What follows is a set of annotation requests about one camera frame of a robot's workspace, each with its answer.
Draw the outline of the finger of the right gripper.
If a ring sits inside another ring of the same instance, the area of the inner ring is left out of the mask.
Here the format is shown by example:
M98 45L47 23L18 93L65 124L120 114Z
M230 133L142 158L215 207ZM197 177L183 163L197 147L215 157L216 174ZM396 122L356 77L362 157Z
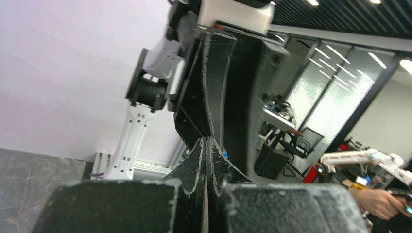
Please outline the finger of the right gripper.
M226 86L223 141L229 161L253 182L263 107L290 54L279 42L263 36L237 33L235 37Z
M223 142L227 77L237 38L217 29L206 31L202 48L202 86L210 135Z

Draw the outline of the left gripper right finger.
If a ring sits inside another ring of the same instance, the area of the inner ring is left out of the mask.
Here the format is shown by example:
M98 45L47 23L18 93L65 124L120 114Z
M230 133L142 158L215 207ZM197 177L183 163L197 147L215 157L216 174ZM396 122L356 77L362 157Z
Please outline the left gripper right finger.
M256 184L206 143L211 233L365 233L356 202L334 184Z

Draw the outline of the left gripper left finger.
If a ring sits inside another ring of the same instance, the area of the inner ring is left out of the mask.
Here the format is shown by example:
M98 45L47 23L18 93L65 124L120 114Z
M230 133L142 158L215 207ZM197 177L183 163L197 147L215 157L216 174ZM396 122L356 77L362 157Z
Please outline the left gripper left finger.
M200 233L206 139L166 177L82 181L59 186L36 233Z

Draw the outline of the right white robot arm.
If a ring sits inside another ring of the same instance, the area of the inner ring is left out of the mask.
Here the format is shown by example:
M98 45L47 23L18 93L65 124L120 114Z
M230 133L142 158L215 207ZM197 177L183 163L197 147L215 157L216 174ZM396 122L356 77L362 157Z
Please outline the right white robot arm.
M172 112L183 143L206 139L249 172L263 108L288 58L268 37L275 0L171 0L164 33L143 49L130 80L125 125L115 153L91 178L131 180L157 112Z

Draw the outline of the operator hand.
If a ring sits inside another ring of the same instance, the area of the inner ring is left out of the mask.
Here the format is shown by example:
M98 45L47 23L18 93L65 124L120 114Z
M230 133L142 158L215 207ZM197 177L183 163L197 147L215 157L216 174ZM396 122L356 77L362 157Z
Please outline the operator hand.
M347 191L361 210L368 211L380 219L389 220L399 213L408 218L412 217L405 209L406 201L391 195L386 190L349 188Z

